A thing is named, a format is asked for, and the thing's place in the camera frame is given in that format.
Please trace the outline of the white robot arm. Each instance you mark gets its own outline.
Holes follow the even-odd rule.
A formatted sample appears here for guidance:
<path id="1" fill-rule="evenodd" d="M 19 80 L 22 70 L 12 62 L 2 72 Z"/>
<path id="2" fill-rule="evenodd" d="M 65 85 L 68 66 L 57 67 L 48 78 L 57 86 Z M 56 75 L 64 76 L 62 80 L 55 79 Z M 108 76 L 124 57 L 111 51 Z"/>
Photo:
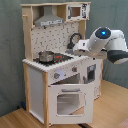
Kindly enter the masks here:
<path id="1" fill-rule="evenodd" d="M 99 27 L 89 39 L 79 40 L 73 47 L 73 52 L 77 55 L 108 59 L 113 64 L 128 61 L 128 47 L 124 33 L 107 27 Z"/>

